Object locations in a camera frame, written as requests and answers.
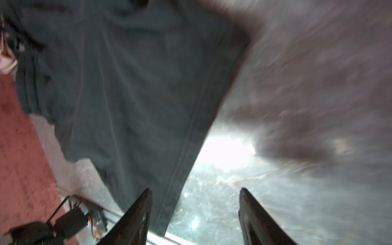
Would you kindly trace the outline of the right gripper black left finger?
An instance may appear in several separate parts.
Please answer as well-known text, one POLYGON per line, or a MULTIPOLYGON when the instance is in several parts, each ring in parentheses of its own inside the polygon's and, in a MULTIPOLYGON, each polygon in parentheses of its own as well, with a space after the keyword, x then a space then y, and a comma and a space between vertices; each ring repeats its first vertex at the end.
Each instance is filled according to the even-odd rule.
POLYGON ((146 245, 152 203, 147 188, 98 245, 146 245))

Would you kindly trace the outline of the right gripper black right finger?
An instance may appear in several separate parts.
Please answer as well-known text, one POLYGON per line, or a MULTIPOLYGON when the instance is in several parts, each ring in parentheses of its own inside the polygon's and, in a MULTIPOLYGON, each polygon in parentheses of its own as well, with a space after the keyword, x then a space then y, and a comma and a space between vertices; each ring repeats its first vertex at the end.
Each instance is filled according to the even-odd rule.
POLYGON ((245 245, 297 244, 246 188, 239 194, 238 216, 245 245))

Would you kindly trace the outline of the black shorts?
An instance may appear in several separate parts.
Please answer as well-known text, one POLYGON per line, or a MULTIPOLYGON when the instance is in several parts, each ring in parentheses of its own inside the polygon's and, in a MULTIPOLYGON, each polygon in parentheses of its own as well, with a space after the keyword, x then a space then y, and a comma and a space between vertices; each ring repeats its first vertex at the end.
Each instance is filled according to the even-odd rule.
POLYGON ((164 235, 249 35, 198 1, 1 1, 22 110, 164 235))

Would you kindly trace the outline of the pink shorts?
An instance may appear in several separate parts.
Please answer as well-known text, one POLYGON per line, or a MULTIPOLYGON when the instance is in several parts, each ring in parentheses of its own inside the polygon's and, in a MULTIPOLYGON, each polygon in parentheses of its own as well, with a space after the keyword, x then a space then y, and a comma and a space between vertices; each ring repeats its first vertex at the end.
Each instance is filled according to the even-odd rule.
POLYGON ((1 14, 1 74, 10 74, 17 66, 17 60, 8 45, 9 34, 4 30, 5 22, 1 14))

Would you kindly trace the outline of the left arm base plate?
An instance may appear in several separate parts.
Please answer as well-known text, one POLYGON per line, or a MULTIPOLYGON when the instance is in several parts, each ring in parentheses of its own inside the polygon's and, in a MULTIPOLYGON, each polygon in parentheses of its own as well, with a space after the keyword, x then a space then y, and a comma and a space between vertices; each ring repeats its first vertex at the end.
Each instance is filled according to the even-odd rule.
POLYGON ((11 228, 1 236, 2 245, 64 245, 90 227, 99 241, 108 231, 104 208, 78 195, 67 196, 46 222, 11 228))

